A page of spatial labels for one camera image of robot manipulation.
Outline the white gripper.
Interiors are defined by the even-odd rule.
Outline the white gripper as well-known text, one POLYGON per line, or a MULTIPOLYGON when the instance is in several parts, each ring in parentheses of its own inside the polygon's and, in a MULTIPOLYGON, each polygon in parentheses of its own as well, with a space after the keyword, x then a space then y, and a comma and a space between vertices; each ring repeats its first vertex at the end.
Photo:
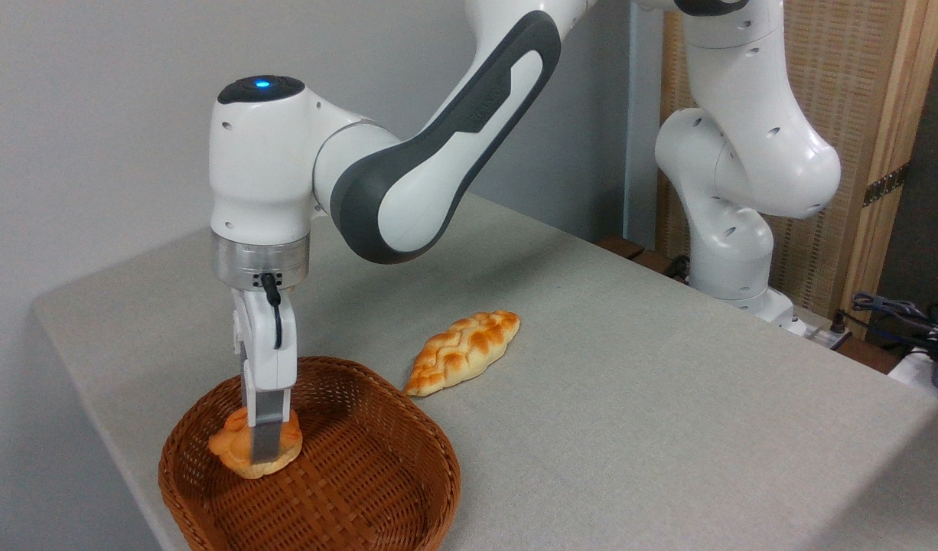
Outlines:
POLYGON ((235 353, 242 358, 246 421, 251 428, 251 463, 277 461, 288 421, 291 388, 297 379, 297 327, 288 293, 278 292, 277 307, 265 292, 232 290, 235 353))

